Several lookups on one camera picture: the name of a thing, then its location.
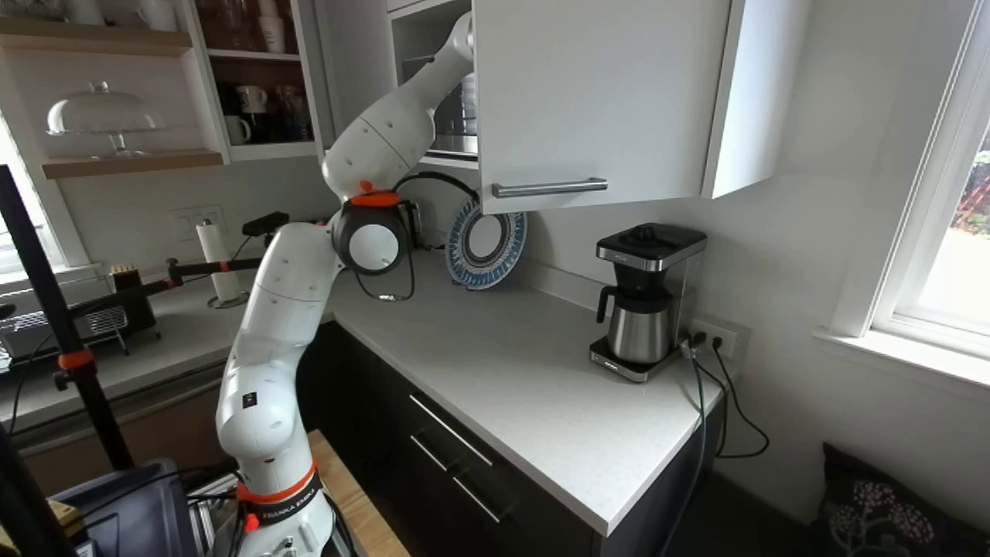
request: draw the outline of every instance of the white countertop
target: white countertop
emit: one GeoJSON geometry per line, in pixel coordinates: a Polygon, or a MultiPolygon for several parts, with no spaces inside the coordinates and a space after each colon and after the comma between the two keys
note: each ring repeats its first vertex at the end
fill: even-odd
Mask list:
{"type": "MultiPolygon", "coordinates": [[[[96,377],[105,396],[119,400],[226,363],[246,305],[215,310],[207,307],[211,294],[211,283],[189,283],[175,291],[154,294],[151,307],[162,337],[140,332],[134,334],[126,356],[119,348],[103,348],[96,354],[96,377]]],[[[6,377],[0,394],[2,427],[12,416],[12,382],[17,377],[6,377]]],[[[20,431],[31,431],[79,410],[83,403],[75,388],[55,391],[52,374],[34,371],[25,377],[17,425],[20,431]]]]}
{"type": "MultiPolygon", "coordinates": [[[[211,283],[154,294],[162,340],[137,337],[130,356],[100,356],[105,396],[205,370],[220,377],[246,307],[211,310],[207,301],[211,283]]],[[[589,363],[589,345],[602,334],[589,310],[510,283],[468,294],[445,280],[439,256],[418,264],[418,291],[404,305],[369,301],[348,274],[327,310],[601,535],[624,520],[698,425],[686,365],[628,384],[589,363]]],[[[25,382],[20,431],[79,410],[75,388],[55,391],[51,374],[34,374],[25,382]]]]}
{"type": "Polygon", "coordinates": [[[628,384],[589,363],[593,312],[519,286],[468,294],[422,264],[412,301],[369,301],[341,276],[331,312],[601,535],[698,425],[690,365],[628,384]]]}

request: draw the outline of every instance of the window frame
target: window frame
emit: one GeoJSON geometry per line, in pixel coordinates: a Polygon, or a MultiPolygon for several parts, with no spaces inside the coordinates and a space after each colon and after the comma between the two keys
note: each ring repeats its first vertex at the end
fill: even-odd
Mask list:
{"type": "Polygon", "coordinates": [[[911,193],[868,196],[886,235],[855,250],[828,337],[990,388],[990,334],[948,312],[913,307],[957,215],[990,124],[990,0],[974,0],[952,54],[911,193]]]}
{"type": "MultiPolygon", "coordinates": [[[[12,94],[2,96],[2,91],[12,91],[12,86],[0,86],[0,132],[2,132],[0,138],[6,143],[8,136],[8,145],[17,151],[17,160],[8,160],[8,170],[28,208],[31,223],[39,226],[39,244],[46,247],[46,256],[60,276],[89,268],[92,266],[89,255],[68,215],[60,183],[39,174],[43,157],[39,157],[39,149],[34,149],[31,143],[34,138],[31,126],[25,124],[25,116],[20,116],[17,110],[6,110],[6,104],[17,104],[17,100],[12,94]]],[[[25,274],[0,276],[0,291],[20,291],[20,287],[28,287],[25,274]]]]}

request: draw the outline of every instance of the black cabinet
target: black cabinet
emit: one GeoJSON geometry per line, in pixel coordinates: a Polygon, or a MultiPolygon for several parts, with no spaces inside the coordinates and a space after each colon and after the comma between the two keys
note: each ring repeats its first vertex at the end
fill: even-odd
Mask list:
{"type": "Polygon", "coordinates": [[[341,325],[326,325],[312,354],[301,370],[302,419],[322,427],[412,555],[656,555],[698,464],[693,436],[602,539],[341,325]]]}

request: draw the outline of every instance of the wooden table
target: wooden table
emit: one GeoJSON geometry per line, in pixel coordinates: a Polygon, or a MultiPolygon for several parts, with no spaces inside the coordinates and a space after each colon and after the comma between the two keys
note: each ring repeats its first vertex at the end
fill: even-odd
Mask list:
{"type": "Polygon", "coordinates": [[[337,451],[319,431],[308,431],[308,449],[312,449],[322,485],[341,509],[361,550],[369,557],[409,557],[393,526],[378,513],[364,488],[354,481],[348,464],[337,457],[337,451]]]}

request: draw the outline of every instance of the power outlet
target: power outlet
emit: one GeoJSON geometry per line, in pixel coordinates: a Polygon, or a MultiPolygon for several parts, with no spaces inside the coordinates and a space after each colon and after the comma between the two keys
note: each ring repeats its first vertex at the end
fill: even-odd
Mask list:
{"type": "Polygon", "coordinates": [[[739,327],[739,325],[695,317],[695,318],[690,318],[690,332],[701,332],[709,348],[712,348],[712,337],[720,337],[717,354],[731,363],[739,363],[747,356],[747,327],[739,327]]]}

